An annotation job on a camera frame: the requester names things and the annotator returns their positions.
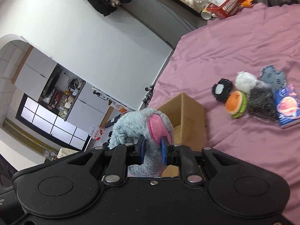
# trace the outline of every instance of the bed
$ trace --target bed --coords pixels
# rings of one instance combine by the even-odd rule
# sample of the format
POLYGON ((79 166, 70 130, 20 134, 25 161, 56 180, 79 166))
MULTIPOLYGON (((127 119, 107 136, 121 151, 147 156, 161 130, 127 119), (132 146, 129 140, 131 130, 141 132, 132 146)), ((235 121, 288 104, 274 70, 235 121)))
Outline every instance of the bed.
POLYGON ((149 107, 181 92, 207 112, 209 146, 282 176, 291 196, 283 215, 300 222, 300 124, 282 130, 252 117, 233 120, 211 94, 221 78, 237 72, 257 77, 273 64, 300 95, 300 5, 259 3, 225 20, 215 20, 179 41, 159 77, 149 107))

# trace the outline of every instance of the gray felt toy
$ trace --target gray felt toy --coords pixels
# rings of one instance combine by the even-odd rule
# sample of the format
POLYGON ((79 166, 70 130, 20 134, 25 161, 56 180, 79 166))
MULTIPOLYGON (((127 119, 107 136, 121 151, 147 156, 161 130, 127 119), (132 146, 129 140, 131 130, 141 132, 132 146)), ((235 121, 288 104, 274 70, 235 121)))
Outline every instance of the gray felt toy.
POLYGON ((141 134, 147 140, 144 163, 129 166, 128 174, 132 177, 159 177, 166 168, 162 163, 160 139, 168 136, 170 144, 174 143, 173 126, 162 112, 143 109, 126 113, 113 126, 109 148, 136 143, 141 134))
POLYGON ((287 80, 282 70, 276 71, 273 65, 269 65, 262 69, 261 81, 271 85, 273 91, 277 91, 287 86, 287 80))

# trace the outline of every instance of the tiled wall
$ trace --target tiled wall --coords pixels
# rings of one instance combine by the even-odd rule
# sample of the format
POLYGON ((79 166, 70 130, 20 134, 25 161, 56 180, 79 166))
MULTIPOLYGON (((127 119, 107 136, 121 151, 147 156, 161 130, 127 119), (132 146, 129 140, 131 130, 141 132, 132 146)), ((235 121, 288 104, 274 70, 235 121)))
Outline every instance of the tiled wall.
POLYGON ((16 87, 11 83, 20 62, 30 45, 24 41, 14 40, 0 50, 0 124, 8 113, 16 87))

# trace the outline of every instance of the kitchen cabinet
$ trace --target kitchen cabinet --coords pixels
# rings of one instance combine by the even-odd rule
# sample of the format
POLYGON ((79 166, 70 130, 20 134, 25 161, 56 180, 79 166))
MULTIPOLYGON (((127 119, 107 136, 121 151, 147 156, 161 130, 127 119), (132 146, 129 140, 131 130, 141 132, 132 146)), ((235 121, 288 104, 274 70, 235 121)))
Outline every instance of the kitchen cabinet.
POLYGON ((92 86, 85 84, 82 91, 78 95, 78 99, 90 105, 91 107, 97 109, 98 111, 106 114, 109 105, 107 100, 103 100, 97 95, 93 94, 92 86))
POLYGON ((38 101, 47 80, 40 73, 24 64, 16 79, 15 86, 35 101, 38 101))
POLYGON ((49 79, 53 69, 57 65, 55 61, 40 52, 38 49, 33 48, 28 58, 25 61, 29 67, 40 73, 45 78, 49 79))
POLYGON ((92 127, 101 124, 104 116, 105 113, 77 99, 70 110, 67 122, 89 133, 92 127))

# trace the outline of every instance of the cabinet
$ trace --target cabinet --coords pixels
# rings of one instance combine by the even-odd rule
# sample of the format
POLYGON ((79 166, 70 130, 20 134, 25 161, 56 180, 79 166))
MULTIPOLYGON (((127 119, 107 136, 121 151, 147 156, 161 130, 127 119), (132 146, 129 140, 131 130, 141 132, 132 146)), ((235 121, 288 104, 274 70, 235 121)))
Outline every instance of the cabinet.
POLYGON ((92 86, 86 83, 82 91, 78 95, 78 99, 97 109, 98 111, 106 114, 109 108, 108 101, 103 100, 102 98, 93 94, 93 91, 94 90, 92 89, 92 86))
POLYGON ((35 101, 38 101, 47 80, 27 64, 24 64, 17 77, 15 86, 35 101))
POLYGON ((92 127, 101 124, 104 116, 105 113, 98 111, 77 98, 70 110, 67 122, 89 133, 92 127))
POLYGON ((57 65, 55 61, 53 61, 51 58, 49 58, 36 48, 33 48, 25 64, 27 64, 29 67, 31 67, 47 79, 49 79, 53 69, 57 65))

